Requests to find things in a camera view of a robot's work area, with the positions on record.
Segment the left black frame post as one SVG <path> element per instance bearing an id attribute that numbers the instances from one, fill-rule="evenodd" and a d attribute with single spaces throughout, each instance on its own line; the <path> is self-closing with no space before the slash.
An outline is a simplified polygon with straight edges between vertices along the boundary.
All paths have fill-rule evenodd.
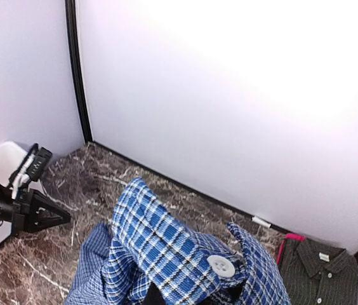
<path id="1" fill-rule="evenodd" d="M 72 73 L 72 82 L 74 85 L 77 110 L 83 138 L 85 143 L 88 143 L 93 141 L 93 136 L 91 132 L 90 118 L 84 91 L 75 0 L 65 0 L 65 19 L 67 27 L 67 41 L 69 46 L 70 68 Z"/>

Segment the red folded garment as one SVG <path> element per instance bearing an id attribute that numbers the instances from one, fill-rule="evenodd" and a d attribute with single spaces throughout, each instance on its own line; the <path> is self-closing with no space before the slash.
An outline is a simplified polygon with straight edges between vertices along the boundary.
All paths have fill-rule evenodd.
<path id="1" fill-rule="evenodd" d="M 290 247 L 291 243 L 293 243 L 294 241 L 301 242 L 301 241 L 304 241 L 305 239 L 306 239 L 305 236 L 295 234 L 295 233 L 288 233 L 285 236 L 285 238 L 283 239 L 281 246 L 279 247 L 279 252 L 277 255 L 277 259 L 276 259 L 277 265 L 279 265 L 282 262 L 284 252 L 287 248 Z"/>

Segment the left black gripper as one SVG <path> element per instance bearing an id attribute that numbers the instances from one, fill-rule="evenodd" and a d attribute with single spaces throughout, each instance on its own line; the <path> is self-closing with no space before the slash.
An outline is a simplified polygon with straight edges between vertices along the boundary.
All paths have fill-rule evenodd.
<path id="1" fill-rule="evenodd" d="M 36 233 L 70 223 L 71 215 L 41 191 L 30 189 L 13 202 L 11 235 Z"/>

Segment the blue checked shirt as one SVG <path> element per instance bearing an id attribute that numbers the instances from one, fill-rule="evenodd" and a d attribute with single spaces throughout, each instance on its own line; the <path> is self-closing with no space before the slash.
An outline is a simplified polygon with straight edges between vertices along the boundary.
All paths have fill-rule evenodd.
<path id="1" fill-rule="evenodd" d="M 97 224 L 79 255 L 66 304 L 289 304 L 278 267 L 236 224 L 240 251 L 174 218 L 133 179 L 110 224 Z"/>

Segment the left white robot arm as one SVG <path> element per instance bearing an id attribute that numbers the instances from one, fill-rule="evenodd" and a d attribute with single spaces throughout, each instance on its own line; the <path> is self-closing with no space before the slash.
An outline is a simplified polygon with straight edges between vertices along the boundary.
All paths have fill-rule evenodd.
<path id="1" fill-rule="evenodd" d="M 12 235 L 20 231 L 36 233 L 70 222 L 70 213 L 41 191 L 30 188 L 31 182 L 41 178 L 52 155 L 46 148 L 33 144 L 10 175 L 8 185 L 0 184 L 0 222 L 11 224 Z"/>

